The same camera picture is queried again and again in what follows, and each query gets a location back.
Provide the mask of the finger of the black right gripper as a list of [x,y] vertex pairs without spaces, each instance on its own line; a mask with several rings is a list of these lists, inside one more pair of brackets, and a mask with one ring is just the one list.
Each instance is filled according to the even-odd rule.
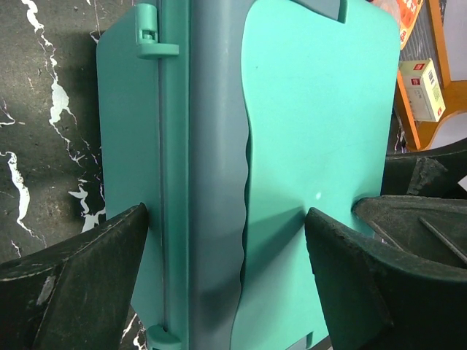
[[410,195],[362,198],[352,212],[392,247],[466,267],[466,200]]
[[385,158],[382,195],[465,199],[466,140],[436,149]]

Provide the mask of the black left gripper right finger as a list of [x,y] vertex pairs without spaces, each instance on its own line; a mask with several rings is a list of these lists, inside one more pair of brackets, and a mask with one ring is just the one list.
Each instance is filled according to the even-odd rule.
[[305,236],[334,349],[466,348],[466,270],[380,243],[316,208]]

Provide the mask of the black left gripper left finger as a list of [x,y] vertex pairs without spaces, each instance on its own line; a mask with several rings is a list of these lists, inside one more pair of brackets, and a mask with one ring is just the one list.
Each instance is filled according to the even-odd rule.
[[118,349],[148,231],[144,204],[1,264],[2,349]]

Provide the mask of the teal medicine kit box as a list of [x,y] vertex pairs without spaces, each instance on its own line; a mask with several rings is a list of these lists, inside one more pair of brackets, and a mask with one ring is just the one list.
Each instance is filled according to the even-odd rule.
[[149,349],[328,337],[304,232],[368,233],[400,53],[367,1],[140,1],[97,45],[107,216],[144,203],[131,304]]

